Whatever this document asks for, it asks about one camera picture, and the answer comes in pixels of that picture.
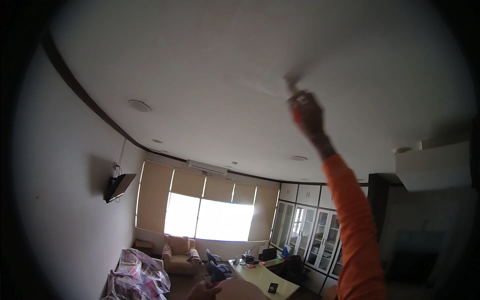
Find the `white ceiling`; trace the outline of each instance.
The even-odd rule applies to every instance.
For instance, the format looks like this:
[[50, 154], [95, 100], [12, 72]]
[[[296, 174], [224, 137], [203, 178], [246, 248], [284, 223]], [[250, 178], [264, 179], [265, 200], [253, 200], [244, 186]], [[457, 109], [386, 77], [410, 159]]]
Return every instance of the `white ceiling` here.
[[359, 179], [394, 172], [392, 149], [476, 109], [453, 36], [419, 1], [79, 1], [52, 32], [78, 81], [139, 143], [272, 179], [325, 181], [285, 105], [281, 78], [298, 66]]

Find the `newspaper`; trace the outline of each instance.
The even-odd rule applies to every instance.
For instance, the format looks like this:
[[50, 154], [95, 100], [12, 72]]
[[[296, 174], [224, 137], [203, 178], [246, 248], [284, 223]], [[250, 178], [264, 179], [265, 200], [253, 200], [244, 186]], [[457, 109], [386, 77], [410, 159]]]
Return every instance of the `newspaper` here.
[[117, 272], [110, 271], [102, 300], [166, 300], [170, 279], [155, 260], [137, 249], [122, 249]]

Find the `beige roller blind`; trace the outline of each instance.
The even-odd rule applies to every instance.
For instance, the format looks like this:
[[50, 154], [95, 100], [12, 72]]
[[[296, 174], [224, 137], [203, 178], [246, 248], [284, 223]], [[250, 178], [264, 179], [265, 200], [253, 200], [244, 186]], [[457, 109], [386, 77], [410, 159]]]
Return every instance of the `beige roller blind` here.
[[172, 192], [193, 197], [202, 197], [205, 175], [175, 169], [173, 174]]
[[236, 183], [233, 191], [233, 202], [241, 204], [253, 204], [255, 196], [255, 186]]
[[257, 188], [248, 241], [270, 238], [277, 197], [278, 189], [262, 186]]
[[232, 201], [233, 182], [207, 177], [204, 198], [218, 201]]
[[138, 194], [137, 227], [163, 233], [173, 168], [145, 161]]

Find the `orange sleeve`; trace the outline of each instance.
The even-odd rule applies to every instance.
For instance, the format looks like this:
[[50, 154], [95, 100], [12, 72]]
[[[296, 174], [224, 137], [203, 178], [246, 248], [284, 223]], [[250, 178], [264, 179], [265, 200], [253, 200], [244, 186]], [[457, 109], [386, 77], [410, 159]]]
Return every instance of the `orange sleeve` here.
[[367, 198], [339, 155], [325, 160], [323, 170], [341, 228], [343, 268], [338, 278], [338, 299], [385, 299], [377, 230]]

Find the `glass cabinet door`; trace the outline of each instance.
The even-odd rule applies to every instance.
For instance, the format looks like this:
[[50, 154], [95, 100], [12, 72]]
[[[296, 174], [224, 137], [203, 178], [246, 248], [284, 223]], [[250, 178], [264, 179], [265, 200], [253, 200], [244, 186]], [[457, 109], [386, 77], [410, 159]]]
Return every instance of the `glass cabinet door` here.
[[283, 249], [287, 241], [288, 231], [290, 230], [290, 223], [292, 221], [292, 216], [293, 216], [293, 207], [294, 207], [293, 204], [285, 203], [285, 205], [287, 208], [285, 210], [285, 217], [282, 223], [282, 229], [280, 233], [280, 242], [278, 242], [278, 247], [280, 249]]
[[311, 267], [315, 267], [317, 263], [317, 256], [323, 251], [324, 234], [328, 232], [327, 222], [330, 217], [330, 211], [318, 210], [317, 219], [313, 232], [313, 239], [307, 255], [305, 263]]
[[298, 240], [303, 220], [303, 213], [305, 208], [301, 206], [295, 207], [295, 215], [293, 217], [293, 223], [290, 232], [290, 239], [288, 240], [288, 245], [293, 248], [292, 255], [295, 255], [298, 250]]
[[312, 236], [313, 222], [315, 221], [316, 208], [305, 207], [305, 216], [303, 220], [302, 230], [300, 231], [300, 241], [297, 251], [297, 255], [300, 255], [302, 259], [307, 253], [307, 249], [310, 242], [310, 236]]
[[285, 210], [285, 204], [279, 201], [278, 207], [276, 209], [275, 225], [273, 226], [272, 239], [271, 239], [271, 243], [276, 246], [278, 246], [278, 237], [279, 237], [280, 229], [282, 228], [284, 210]]
[[340, 242], [340, 246], [338, 247], [337, 254], [335, 255], [333, 268], [330, 271], [330, 276], [334, 278], [338, 278], [340, 276], [340, 271], [342, 270], [342, 267], [343, 267], [342, 255], [343, 255], [342, 242]]
[[336, 214], [332, 214], [329, 222], [328, 232], [326, 233], [326, 239], [324, 239], [322, 256], [317, 259], [317, 269], [324, 272], [328, 271], [328, 268], [333, 260], [333, 254], [336, 243], [338, 242], [338, 237], [340, 236], [339, 231], [340, 224], [336, 218]]

